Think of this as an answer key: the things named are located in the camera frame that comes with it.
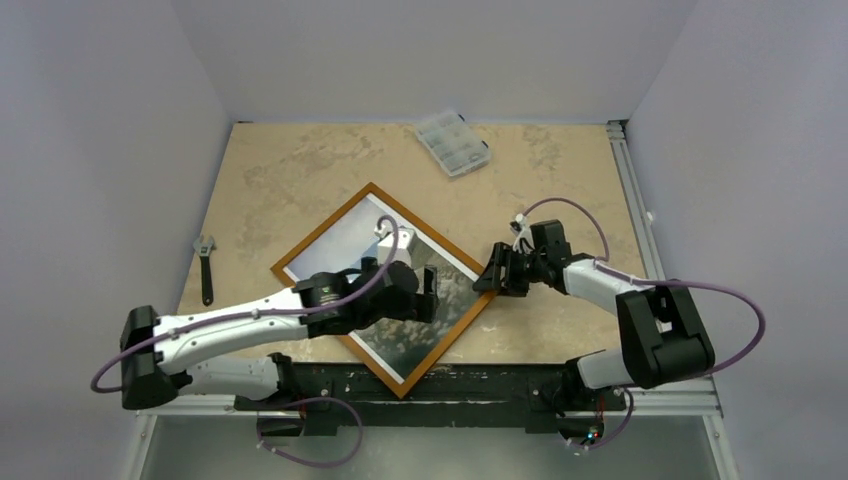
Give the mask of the clear plastic organizer box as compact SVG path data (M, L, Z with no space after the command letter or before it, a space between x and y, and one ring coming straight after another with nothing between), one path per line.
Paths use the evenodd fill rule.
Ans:
M414 124L416 137L449 177L464 176L489 164L488 144L453 110Z

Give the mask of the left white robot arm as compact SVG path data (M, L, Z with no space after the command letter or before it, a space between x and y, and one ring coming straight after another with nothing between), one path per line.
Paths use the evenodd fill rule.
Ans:
M253 346L344 336L382 319L429 324L439 306L438 269L364 257L357 269L320 272L276 294L205 314L130 311L120 337L121 402L126 410L165 405L192 393L234 394L284 409L298 382L280 355L239 363Z

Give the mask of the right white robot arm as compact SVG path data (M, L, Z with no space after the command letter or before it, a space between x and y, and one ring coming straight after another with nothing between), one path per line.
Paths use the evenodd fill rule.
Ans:
M558 220L511 226L516 241L494 244L474 291L524 297L531 284L542 283L594 304L618 322L619 348L566 362L561 392L569 404L584 407L608 387L650 389L714 366L714 348L687 287L644 285L603 270L590 255L572 251Z

